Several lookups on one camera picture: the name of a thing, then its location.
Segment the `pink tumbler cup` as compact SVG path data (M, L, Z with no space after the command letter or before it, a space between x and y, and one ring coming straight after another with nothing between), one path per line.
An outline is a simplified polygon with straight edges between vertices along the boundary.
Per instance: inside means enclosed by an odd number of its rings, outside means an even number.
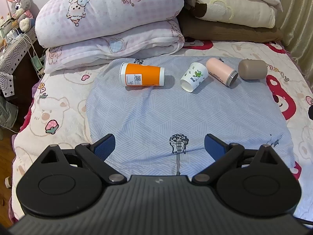
M227 87L231 87L238 77L235 69L216 58L210 58L205 66L211 76Z

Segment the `taupe brown cup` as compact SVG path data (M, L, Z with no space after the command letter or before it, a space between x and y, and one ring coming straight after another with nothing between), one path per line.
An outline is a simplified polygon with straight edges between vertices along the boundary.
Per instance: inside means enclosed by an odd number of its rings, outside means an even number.
M267 64L261 60L242 60L238 73L243 80L262 80L267 76Z

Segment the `white paper cup green print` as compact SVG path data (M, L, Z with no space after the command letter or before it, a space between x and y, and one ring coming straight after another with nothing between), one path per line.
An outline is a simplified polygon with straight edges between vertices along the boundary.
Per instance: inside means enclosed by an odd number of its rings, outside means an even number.
M207 77L209 72L201 63L191 63L188 70L180 79L180 85L183 90L193 92Z

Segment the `orange paper cup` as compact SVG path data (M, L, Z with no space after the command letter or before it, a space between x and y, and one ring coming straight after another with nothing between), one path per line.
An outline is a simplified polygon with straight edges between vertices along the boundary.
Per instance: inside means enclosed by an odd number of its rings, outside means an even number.
M134 63L122 63L120 79L123 87L163 87L165 68Z

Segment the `cartoon bear bed sheet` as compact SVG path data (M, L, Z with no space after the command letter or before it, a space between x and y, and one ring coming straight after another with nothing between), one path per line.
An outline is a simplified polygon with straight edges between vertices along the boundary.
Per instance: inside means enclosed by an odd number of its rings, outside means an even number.
M293 142L294 164L290 171L302 188L295 215L312 219L312 91L306 80L278 43L234 41L195 41L171 56L206 56L237 68L242 60L267 64L267 77L274 102L278 105ZM129 57L145 65L146 59ZM80 143L93 143L86 115L86 100L97 75L111 62L93 67L57 70L39 83L30 109L30 119L17 134L13 147L13 185L50 144L72 149Z

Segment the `light blue patterned cloth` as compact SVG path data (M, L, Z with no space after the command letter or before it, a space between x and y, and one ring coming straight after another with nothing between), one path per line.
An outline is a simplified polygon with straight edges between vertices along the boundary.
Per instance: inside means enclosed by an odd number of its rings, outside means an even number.
M163 67L162 87L125 87L120 70L130 58L112 61L97 75L86 100L91 139L113 134L116 146L105 162L124 176L192 177L214 162L204 139L212 134L247 149L269 144L288 167L293 142L265 80L237 79L226 87L208 77L187 92L180 79L206 56L159 56L145 65Z

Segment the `patterned bedside table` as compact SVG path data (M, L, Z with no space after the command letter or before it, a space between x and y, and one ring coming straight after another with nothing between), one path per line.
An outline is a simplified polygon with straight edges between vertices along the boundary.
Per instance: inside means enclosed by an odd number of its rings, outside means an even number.
M17 84L26 81L13 75L16 69L22 68L23 58L29 59L31 72L34 71L38 78L43 77L44 51L38 43L35 28L19 34L13 43L1 48L1 92L5 98L14 96Z

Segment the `beige curtain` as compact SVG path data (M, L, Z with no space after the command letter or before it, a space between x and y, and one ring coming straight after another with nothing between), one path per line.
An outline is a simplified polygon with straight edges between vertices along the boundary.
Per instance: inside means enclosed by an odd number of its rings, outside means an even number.
M281 0L281 4L276 24L283 32L282 43L312 88L312 0Z

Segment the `brown folded blanket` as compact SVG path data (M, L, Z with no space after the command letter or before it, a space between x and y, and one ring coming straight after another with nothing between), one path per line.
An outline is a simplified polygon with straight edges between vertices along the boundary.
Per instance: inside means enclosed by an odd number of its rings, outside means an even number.
M266 43L281 41L283 34L277 27L252 28L244 25L204 21L197 18L178 20L184 37L211 41L250 41Z

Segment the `grey plush bunny toy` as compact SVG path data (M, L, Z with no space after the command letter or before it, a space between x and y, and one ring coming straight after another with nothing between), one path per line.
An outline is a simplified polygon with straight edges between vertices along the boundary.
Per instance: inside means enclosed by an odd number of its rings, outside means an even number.
M28 32L34 25L35 19L30 12L30 0L7 0L11 3L12 19L18 21L22 32Z

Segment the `cream folded quilt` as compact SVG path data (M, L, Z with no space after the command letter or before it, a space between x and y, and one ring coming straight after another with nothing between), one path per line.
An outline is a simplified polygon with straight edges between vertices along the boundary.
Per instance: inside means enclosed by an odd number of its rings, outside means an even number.
M201 20L269 29L283 11L280 0L185 0L185 7Z

